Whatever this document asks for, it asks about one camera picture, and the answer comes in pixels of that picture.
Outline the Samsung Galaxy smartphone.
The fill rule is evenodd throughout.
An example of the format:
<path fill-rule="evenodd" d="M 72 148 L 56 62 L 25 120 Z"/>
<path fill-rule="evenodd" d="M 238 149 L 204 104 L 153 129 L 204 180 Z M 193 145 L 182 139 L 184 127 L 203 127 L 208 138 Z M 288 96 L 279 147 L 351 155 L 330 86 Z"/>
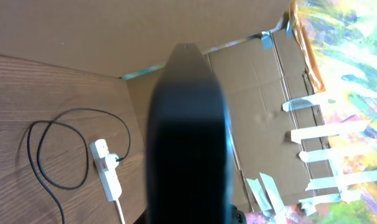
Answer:
<path fill-rule="evenodd" d="M 194 44 L 173 49 L 151 98 L 146 135 L 150 223 L 229 223 L 233 156 L 219 81 Z"/>

